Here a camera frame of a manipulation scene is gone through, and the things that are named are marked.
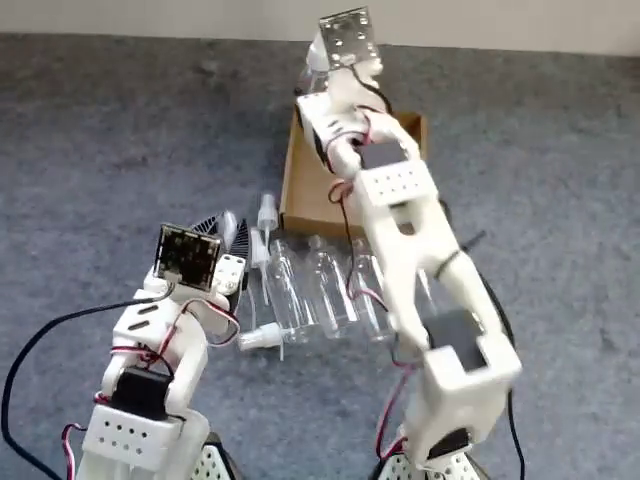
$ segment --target black wire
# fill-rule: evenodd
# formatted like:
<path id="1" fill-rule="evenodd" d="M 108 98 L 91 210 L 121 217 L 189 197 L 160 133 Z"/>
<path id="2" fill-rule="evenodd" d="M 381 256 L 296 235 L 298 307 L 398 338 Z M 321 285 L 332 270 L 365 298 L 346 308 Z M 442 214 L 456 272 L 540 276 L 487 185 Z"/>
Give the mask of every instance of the black wire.
<path id="1" fill-rule="evenodd" d="M 511 326 L 511 322 L 509 321 L 509 318 L 507 317 L 507 314 L 504 311 L 504 308 L 502 307 L 500 300 L 498 300 L 498 296 L 496 295 L 496 292 L 494 292 L 493 288 L 491 287 L 487 279 L 482 275 L 482 273 L 480 273 L 480 279 L 482 280 L 482 284 L 484 285 L 484 288 L 487 290 L 487 293 L 489 294 L 489 298 L 491 299 L 491 302 L 493 303 L 494 308 L 498 312 L 498 316 L 500 317 L 500 321 L 504 326 L 505 332 L 507 334 L 507 338 L 509 338 L 511 345 L 513 345 L 513 348 L 515 349 L 516 338 L 515 338 L 515 335 L 513 334 L 513 328 Z M 520 439 L 518 438 L 518 432 L 516 430 L 516 420 L 513 412 L 513 389 L 509 390 L 509 393 L 507 394 L 507 416 L 509 418 L 509 430 L 511 430 L 513 445 L 516 448 L 516 452 L 518 453 L 518 459 L 520 460 L 520 480 L 525 480 L 526 461 L 524 458 L 524 453 L 522 451 L 522 446 L 520 445 Z"/>
<path id="2" fill-rule="evenodd" d="M 9 430 L 9 403 L 11 401 L 11 391 L 13 389 L 13 382 L 15 381 L 16 375 L 20 366 L 24 362 L 24 359 L 27 357 L 29 352 L 33 350 L 33 347 L 42 340 L 47 333 L 53 330 L 58 325 L 65 323 L 69 320 L 73 320 L 75 318 L 84 317 L 86 315 L 92 315 L 94 313 L 106 312 L 109 310 L 115 310 L 117 308 L 131 307 L 134 305 L 142 305 L 147 303 L 155 303 L 160 300 L 164 300 L 173 292 L 174 286 L 170 285 L 167 291 L 160 297 L 155 298 L 141 298 L 137 300 L 129 300 L 127 302 L 114 303 L 112 305 L 103 305 L 99 307 L 88 308 L 86 310 L 81 310 L 75 313 L 69 313 L 67 315 L 63 315 L 62 317 L 55 318 L 48 322 L 44 327 L 36 332 L 36 334 L 31 337 L 31 339 L 26 343 L 20 353 L 14 360 L 11 368 L 9 369 L 9 373 L 7 374 L 7 379 L 4 384 L 4 390 L 2 392 L 2 411 L 0 412 L 0 428 L 2 429 L 2 437 L 4 441 L 11 447 L 11 449 L 16 452 L 20 457 L 29 462 L 35 468 L 44 473 L 51 480 L 62 480 L 60 476 L 58 476 L 50 467 L 45 465 L 42 461 L 40 461 L 37 457 L 35 457 L 32 453 L 26 450 L 22 445 L 20 445 L 11 435 L 11 431 Z"/>
<path id="3" fill-rule="evenodd" d="M 382 102 L 384 103 L 384 108 L 387 111 L 387 113 L 389 115 L 393 115 L 393 107 L 391 107 L 391 102 L 386 97 L 386 95 L 382 93 L 380 89 L 374 87 L 373 85 L 369 85 L 368 83 L 363 82 L 362 78 L 360 78 L 360 75 L 356 71 L 356 67 L 354 65 L 351 65 L 349 67 L 349 70 L 351 70 L 351 73 L 353 73 L 353 76 L 355 77 L 356 81 L 362 86 L 362 88 L 364 88 L 365 90 L 368 90 L 369 92 L 373 93 L 378 98 L 380 98 L 380 100 L 382 100 Z"/>
<path id="4" fill-rule="evenodd" d="M 436 280 L 440 280 L 440 276 L 442 275 L 442 273 L 447 269 L 447 267 L 451 264 L 451 262 L 453 262 L 456 259 L 458 255 L 460 255 L 463 252 L 468 253 L 469 250 L 475 247 L 478 244 L 478 242 L 480 242 L 480 240 L 482 240 L 486 236 L 487 236 L 487 232 L 485 232 L 484 230 L 481 230 L 480 232 L 475 234 L 473 237 L 471 237 L 470 240 L 461 244 L 458 250 L 456 250 L 455 252 L 453 252 L 451 255 L 449 255 L 447 258 L 444 259 L 444 262 L 440 264 L 438 269 L 433 274 L 433 278 L 435 278 Z"/>

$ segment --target white robotic arm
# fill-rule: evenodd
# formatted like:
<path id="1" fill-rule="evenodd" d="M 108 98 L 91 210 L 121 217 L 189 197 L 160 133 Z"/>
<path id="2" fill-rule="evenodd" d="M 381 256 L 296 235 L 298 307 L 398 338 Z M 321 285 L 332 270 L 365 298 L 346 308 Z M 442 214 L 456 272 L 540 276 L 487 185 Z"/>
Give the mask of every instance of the white robotic arm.
<path id="1" fill-rule="evenodd" d="M 320 31 L 327 85 L 298 97 L 301 126 L 325 166 L 352 185 L 347 201 L 380 263 L 390 324 L 422 358 L 400 429 L 404 450 L 414 468 L 444 472 L 487 437 L 522 366 L 418 145 L 372 81 L 382 64 L 367 10 L 327 17 Z M 323 53 L 317 38 L 315 56 Z M 439 279 L 465 312 L 425 326 L 414 302 L 419 271 Z"/>
<path id="2" fill-rule="evenodd" d="M 176 231 L 181 237 L 175 245 L 198 237 L 175 228 L 169 232 Z M 184 258 L 197 258 L 199 244 L 192 247 L 186 254 L 176 250 L 168 256 L 167 270 Z M 209 258 L 215 261 L 216 255 Z M 205 331 L 218 336 L 231 331 L 229 340 L 237 334 L 229 295 L 241 288 L 245 261 L 222 255 L 204 289 L 178 283 L 182 277 L 175 272 L 166 272 L 165 279 L 153 269 L 148 273 L 135 299 L 155 298 L 168 288 L 172 291 L 161 301 L 127 308 L 113 330 L 112 359 L 85 434 L 79 480 L 186 480 L 205 478 L 211 472 L 214 478 L 237 480 L 221 460 L 223 452 L 206 447 L 209 422 L 190 410 L 189 404 L 207 363 L 210 344 Z M 188 265 L 185 275 L 193 277 L 194 265 L 202 266 Z M 149 369 L 159 359 L 166 374 Z M 209 464 L 206 471 L 198 466 L 200 462 Z"/>

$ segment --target cardboard box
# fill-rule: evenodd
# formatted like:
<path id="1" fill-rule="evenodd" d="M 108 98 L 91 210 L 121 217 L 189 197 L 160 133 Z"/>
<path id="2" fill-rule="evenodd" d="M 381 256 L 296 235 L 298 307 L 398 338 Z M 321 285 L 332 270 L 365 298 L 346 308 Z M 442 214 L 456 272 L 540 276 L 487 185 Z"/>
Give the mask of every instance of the cardboard box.
<path id="1" fill-rule="evenodd" d="M 396 118 L 418 142 L 422 158 L 427 158 L 426 119 L 417 113 L 397 113 Z M 327 194 L 336 179 L 320 162 L 304 138 L 294 113 L 291 120 L 287 160 L 280 197 L 280 225 L 284 230 L 304 235 L 324 237 L 345 236 L 342 213 L 329 203 Z M 354 236 L 363 234 L 356 216 L 349 213 L 349 225 Z"/>

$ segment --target metal bracket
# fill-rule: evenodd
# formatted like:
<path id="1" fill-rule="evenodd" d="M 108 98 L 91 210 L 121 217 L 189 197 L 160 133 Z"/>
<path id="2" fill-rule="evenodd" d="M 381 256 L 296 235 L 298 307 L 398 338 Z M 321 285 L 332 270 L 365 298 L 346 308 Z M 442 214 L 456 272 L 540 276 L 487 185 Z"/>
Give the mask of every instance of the metal bracket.
<path id="1" fill-rule="evenodd" d="M 319 25 L 331 70 L 379 58 L 367 7 L 323 17 Z"/>

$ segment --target clear plastic bottle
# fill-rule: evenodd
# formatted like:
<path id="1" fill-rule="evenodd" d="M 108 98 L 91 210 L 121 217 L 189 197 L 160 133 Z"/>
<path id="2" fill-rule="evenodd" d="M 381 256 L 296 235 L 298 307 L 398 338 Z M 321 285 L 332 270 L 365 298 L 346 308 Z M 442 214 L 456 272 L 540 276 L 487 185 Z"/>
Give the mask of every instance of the clear plastic bottle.
<path id="1" fill-rule="evenodd" d="M 371 254 L 367 243 L 357 238 L 353 241 L 354 269 L 351 291 L 356 293 L 353 305 L 369 338 L 374 342 L 383 342 L 393 337 L 387 313 L 369 295 L 358 295 L 362 290 L 371 290 L 381 295 L 380 280 L 382 274 L 376 257 Z"/>
<path id="2" fill-rule="evenodd" d="M 353 242 L 354 270 L 351 291 L 355 294 L 353 304 L 364 324 L 369 338 L 383 342 L 393 338 L 394 331 L 389 325 L 384 309 L 369 295 L 359 295 L 358 291 L 370 290 L 382 299 L 382 270 L 367 242 L 358 238 Z M 424 271 L 416 275 L 415 306 L 420 318 L 435 315 L 436 306 L 432 298 L 429 279 Z"/>
<path id="3" fill-rule="evenodd" d="M 346 337 L 357 325 L 358 316 L 347 294 L 338 253 L 318 235 L 309 239 L 309 246 L 305 261 L 308 292 L 318 323 L 328 338 Z"/>
<path id="4" fill-rule="evenodd" d="M 267 290 L 286 343 L 307 342 L 317 326 L 304 286 L 302 262 L 283 240 L 274 240 L 267 265 Z"/>
<path id="5" fill-rule="evenodd" d="M 327 89 L 329 78 L 329 59 L 324 40 L 318 33 L 309 46 L 306 65 L 298 77 L 296 92 L 298 95 L 321 93 Z"/>

